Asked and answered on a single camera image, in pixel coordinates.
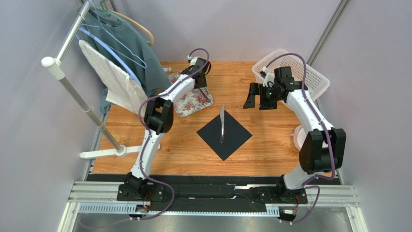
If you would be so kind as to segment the black paper napkin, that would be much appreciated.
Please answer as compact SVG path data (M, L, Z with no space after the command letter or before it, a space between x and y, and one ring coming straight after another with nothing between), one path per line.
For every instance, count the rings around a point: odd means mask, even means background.
M237 151L252 134L244 128L231 114L224 112L224 136L221 138L221 117L216 116L200 130L197 134L223 161L228 159Z

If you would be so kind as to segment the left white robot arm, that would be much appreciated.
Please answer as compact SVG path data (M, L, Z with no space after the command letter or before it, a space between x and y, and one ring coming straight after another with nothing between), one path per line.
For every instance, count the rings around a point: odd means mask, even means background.
M173 125L174 104L193 89L205 87L210 68L208 60L191 58L190 66L167 90L145 101L145 115L141 119L146 129L144 140L138 159L118 188L117 200L139 201L149 195L147 183L150 181L151 166L161 140Z

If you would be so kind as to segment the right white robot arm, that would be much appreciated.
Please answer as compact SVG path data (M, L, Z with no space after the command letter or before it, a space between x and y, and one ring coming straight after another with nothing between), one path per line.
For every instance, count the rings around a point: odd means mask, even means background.
M276 197L288 203L303 194L304 186L315 178L325 178L325 173L335 176L343 165L346 132L330 124L314 105L303 81L296 81L291 67L268 68L260 71L262 84L251 83L244 108L255 107L255 97L260 97L259 109L276 109L278 102L288 105L298 117L306 137L299 151L299 164L282 175L277 183Z

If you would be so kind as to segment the iridescent fork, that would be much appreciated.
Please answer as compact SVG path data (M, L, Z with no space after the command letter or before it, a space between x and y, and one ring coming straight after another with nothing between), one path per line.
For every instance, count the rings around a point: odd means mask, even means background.
M203 97L205 98L206 102L211 103L210 98L201 89L200 89L200 91L201 91Z

